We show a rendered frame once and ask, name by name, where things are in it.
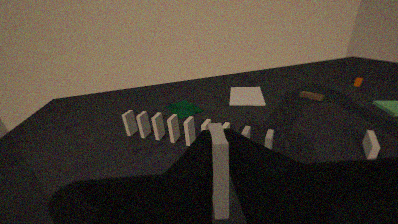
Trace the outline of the brown rectangular block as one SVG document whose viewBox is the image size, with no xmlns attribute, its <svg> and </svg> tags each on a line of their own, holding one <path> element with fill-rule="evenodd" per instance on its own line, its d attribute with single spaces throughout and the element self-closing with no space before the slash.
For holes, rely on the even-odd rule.
<svg viewBox="0 0 398 224">
<path fill-rule="evenodd" d="M 325 95 L 322 94 L 317 94 L 317 93 L 311 93 L 311 92 L 306 92 L 302 91 L 299 93 L 300 97 L 308 98 L 308 99 L 313 99 L 313 100 L 318 100 L 322 101 L 325 99 Z"/>
</svg>

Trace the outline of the green rectangular block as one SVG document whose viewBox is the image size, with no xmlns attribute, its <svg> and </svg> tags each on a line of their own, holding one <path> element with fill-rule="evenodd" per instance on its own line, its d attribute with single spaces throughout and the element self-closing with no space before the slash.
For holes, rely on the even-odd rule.
<svg viewBox="0 0 398 224">
<path fill-rule="evenodd" d="M 392 116 L 398 116 L 398 101 L 373 101 L 373 104 Z"/>
</svg>

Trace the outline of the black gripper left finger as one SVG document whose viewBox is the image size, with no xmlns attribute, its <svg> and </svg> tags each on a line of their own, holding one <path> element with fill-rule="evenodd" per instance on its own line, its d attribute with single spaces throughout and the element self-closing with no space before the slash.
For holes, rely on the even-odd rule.
<svg viewBox="0 0 398 224">
<path fill-rule="evenodd" d="M 53 224 L 212 224 L 212 136 L 203 130 L 163 174 L 86 179 L 56 191 Z"/>
</svg>

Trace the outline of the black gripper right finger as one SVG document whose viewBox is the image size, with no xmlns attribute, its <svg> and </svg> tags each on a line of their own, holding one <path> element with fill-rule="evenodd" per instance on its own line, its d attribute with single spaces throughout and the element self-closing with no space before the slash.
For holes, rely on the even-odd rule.
<svg viewBox="0 0 398 224">
<path fill-rule="evenodd" d="M 324 224 L 334 203 L 398 198 L 398 158 L 304 164 L 223 131 L 247 224 Z"/>
</svg>

